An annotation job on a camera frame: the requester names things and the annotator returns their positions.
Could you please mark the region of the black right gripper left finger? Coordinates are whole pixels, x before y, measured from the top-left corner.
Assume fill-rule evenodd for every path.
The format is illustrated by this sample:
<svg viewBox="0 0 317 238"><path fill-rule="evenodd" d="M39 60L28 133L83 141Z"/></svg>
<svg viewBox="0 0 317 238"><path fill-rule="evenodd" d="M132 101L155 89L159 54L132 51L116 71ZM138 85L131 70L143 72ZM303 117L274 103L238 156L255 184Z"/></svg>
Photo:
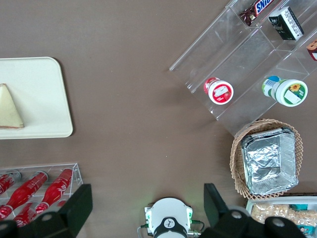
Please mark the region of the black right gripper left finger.
<svg viewBox="0 0 317 238"><path fill-rule="evenodd" d="M14 220L0 223L2 238L75 238L93 209L92 187L81 185L58 210L46 212L18 227Z"/></svg>

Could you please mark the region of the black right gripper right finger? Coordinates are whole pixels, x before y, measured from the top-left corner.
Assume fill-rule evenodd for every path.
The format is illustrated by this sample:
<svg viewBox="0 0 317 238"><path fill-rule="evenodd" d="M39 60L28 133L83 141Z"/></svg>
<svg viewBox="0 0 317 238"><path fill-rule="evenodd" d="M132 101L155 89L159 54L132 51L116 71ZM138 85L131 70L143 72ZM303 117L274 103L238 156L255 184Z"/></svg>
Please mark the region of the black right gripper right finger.
<svg viewBox="0 0 317 238"><path fill-rule="evenodd" d="M290 220L268 217L264 224L237 209L229 209L213 183L204 184L204 210L210 224L202 238L304 238Z"/></svg>

